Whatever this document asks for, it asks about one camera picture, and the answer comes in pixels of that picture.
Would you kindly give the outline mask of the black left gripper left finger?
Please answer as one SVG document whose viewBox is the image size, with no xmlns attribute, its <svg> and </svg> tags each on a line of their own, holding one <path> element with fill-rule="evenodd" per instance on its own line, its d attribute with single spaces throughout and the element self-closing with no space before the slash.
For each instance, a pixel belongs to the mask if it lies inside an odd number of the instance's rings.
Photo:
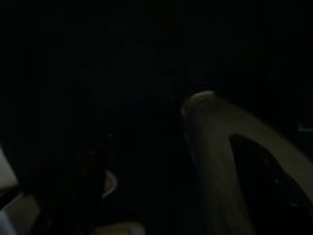
<svg viewBox="0 0 313 235">
<path fill-rule="evenodd" d="M 93 235 L 102 209 L 106 168 L 112 135 L 85 145 L 66 168 L 66 179 L 57 194 L 42 199 L 36 220 L 38 235 Z"/>
</svg>

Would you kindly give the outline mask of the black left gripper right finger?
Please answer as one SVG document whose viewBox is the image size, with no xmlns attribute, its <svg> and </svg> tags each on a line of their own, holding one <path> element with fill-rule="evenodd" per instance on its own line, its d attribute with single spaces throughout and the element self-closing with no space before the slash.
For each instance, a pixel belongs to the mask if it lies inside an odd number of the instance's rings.
<svg viewBox="0 0 313 235">
<path fill-rule="evenodd" d="M 311 235 L 313 204 L 259 143 L 229 137 L 240 187 L 258 235 Z"/>
</svg>

